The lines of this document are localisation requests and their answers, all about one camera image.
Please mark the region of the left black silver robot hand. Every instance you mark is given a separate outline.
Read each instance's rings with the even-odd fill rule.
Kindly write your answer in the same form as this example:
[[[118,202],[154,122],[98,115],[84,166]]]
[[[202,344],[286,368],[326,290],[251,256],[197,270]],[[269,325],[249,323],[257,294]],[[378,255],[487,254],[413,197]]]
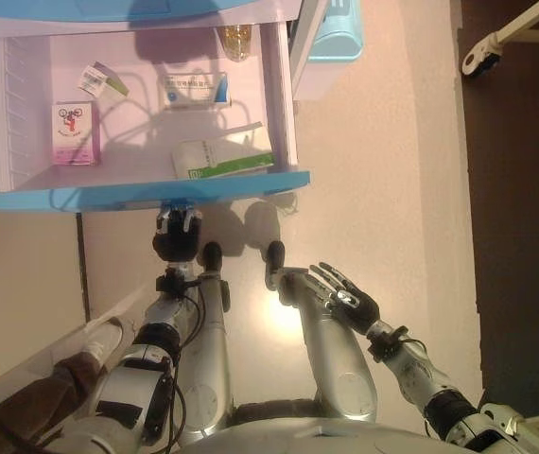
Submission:
[[[201,212],[194,208],[163,207],[156,218],[152,248],[165,262],[189,262],[199,250]]]

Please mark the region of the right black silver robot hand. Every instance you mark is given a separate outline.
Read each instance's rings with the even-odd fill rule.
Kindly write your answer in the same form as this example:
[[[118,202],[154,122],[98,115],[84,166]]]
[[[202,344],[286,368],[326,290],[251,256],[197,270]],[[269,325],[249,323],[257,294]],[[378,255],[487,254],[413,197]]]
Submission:
[[[358,334],[367,335],[371,326],[380,319],[377,302],[328,263],[320,262],[311,265],[310,269],[327,285],[326,307],[330,312]]]

